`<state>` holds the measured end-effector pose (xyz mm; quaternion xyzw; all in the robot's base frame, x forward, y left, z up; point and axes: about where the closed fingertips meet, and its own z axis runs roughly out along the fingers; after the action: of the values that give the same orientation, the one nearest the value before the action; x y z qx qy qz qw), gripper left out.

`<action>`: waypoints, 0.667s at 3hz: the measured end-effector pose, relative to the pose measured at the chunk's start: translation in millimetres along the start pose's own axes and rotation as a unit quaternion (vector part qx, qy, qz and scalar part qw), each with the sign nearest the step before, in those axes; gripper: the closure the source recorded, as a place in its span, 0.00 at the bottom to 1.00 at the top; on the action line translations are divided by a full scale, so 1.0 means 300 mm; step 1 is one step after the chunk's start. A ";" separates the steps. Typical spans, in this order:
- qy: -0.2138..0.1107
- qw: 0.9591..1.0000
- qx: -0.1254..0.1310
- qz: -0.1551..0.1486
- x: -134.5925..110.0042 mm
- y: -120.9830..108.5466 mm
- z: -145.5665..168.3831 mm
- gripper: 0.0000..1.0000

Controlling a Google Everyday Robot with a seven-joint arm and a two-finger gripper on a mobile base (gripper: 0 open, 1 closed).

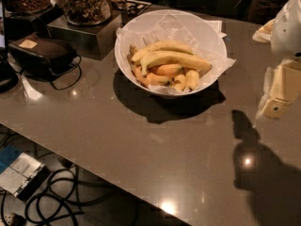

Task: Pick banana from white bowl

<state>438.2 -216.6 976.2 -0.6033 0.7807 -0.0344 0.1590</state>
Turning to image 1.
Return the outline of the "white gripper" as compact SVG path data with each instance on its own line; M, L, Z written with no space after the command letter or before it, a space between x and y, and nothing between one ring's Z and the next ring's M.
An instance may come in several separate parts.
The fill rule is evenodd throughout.
M271 50L283 59L266 69L257 120L278 120L301 94L301 0L289 0L276 19L268 21L252 36L257 42L271 41Z

